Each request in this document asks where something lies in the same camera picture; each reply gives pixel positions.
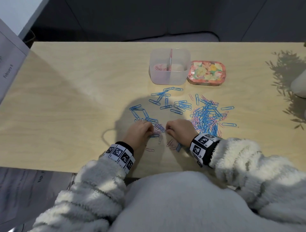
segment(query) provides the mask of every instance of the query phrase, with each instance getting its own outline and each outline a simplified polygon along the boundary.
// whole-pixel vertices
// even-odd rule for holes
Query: wristband
[[[192,140],[190,151],[201,167],[203,167],[203,165],[209,166],[212,153],[220,140],[221,138],[208,133],[199,134]]]
[[[124,172],[128,174],[131,167],[135,163],[135,158],[132,153],[120,144],[112,144],[110,148],[103,154],[109,159],[112,159],[124,169]]]

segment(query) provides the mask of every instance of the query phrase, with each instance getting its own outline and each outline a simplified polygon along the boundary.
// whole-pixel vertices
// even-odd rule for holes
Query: wooden table
[[[148,74],[150,52],[160,47],[187,48],[192,60],[220,61],[227,72],[217,87],[186,81],[169,103],[198,93],[234,106],[225,122],[237,127],[221,128],[223,138],[255,140],[265,155],[286,156],[306,171],[306,102],[287,91],[306,69],[303,43],[35,42],[0,107],[0,166],[77,172],[122,138],[135,119],[129,107],[141,104],[163,125],[180,117],[148,101],[168,87]],[[199,170],[166,147],[170,139],[151,139],[155,151],[145,151],[131,175]]]

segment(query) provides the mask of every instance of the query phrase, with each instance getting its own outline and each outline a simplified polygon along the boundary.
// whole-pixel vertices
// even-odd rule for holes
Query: white vase
[[[295,95],[306,98],[306,70],[291,83],[291,90]]]

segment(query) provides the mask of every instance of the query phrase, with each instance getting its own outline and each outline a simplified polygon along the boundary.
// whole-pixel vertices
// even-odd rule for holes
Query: hand
[[[148,121],[139,120],[130,126],[122,142],[137,150],[141,145],[146,145],[148,137],[152,135],[154,127]]]
[[[198,135],[192,123],[185,119],[168,121],[166,125],[166,132],[176,141],[186,147],[189,147],[193,138]]]

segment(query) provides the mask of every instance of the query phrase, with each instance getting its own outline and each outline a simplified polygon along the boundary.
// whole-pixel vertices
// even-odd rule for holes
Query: fuzzy sleeve
[[[306,224],[306,173],[286,158],[262,154],[251,140],[221,140],[210,167],[262,217]]]
[[[125,172],[115,161],[89,161],[70,190],[61,191],[55,205],[42,213],[31,232],[108,231],[122,211]]]

